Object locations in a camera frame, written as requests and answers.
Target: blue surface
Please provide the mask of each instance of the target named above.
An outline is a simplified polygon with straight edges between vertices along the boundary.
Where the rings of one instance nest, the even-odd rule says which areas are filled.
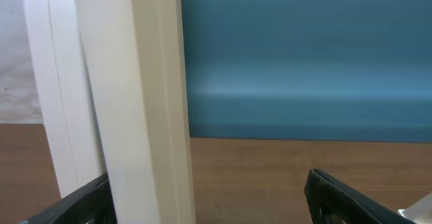
[[[432,0],[182,0],[190,135],[432,142]]]

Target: blue panel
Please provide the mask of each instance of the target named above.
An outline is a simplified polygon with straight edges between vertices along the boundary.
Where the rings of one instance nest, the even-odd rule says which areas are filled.
[[[432,142],[432,0],[182,0],[190,134]]]

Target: black object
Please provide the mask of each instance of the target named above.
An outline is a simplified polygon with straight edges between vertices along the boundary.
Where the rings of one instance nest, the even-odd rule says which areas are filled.
[[[314,224],[414,224],[319,169],[304,192]]]
[[[116,224],[108,175],[66,196],[21,224]]]

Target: brown wooden surface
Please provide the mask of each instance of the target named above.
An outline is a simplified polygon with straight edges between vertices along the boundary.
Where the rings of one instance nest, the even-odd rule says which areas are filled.
[[[197,224],[311,223],[303,187],[322,168],[382,205],[432,192],[432,144],[191,139]],[[0,125],[0,223],[59,200],[42,125]]]
[[[0,124],[0,223],[23,221],[59,199],[44,127]]]
[[[432,192],[432,144],[191,139],[198,224],[311,223],[303,188],[321,168],[380,204]]]

